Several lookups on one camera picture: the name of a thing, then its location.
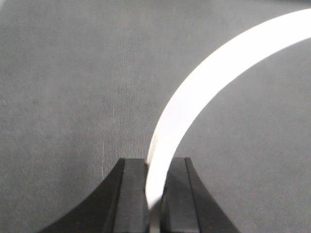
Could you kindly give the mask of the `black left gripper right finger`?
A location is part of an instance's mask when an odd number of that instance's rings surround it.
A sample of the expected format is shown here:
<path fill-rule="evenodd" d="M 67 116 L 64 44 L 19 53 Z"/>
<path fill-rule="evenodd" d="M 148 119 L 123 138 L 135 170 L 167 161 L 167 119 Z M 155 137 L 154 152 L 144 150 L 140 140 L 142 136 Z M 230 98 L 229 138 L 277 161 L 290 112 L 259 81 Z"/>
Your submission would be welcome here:
<path fill-rule="evenodd" d="M 190 158 L 173 158 L 161 203 L 162 233 L 238 233 Z"/>

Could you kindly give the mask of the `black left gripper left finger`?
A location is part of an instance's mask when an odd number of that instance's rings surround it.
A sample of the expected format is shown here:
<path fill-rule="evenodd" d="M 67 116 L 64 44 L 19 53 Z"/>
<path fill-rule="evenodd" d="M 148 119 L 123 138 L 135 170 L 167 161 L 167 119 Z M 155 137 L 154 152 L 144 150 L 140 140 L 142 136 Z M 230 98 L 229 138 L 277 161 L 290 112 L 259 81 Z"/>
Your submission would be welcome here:
<path fill-rule="evenodd" d="M 146 173 L 144 160 L 119 159 L 85 200 L 41 232 L 147 233 Z"/>

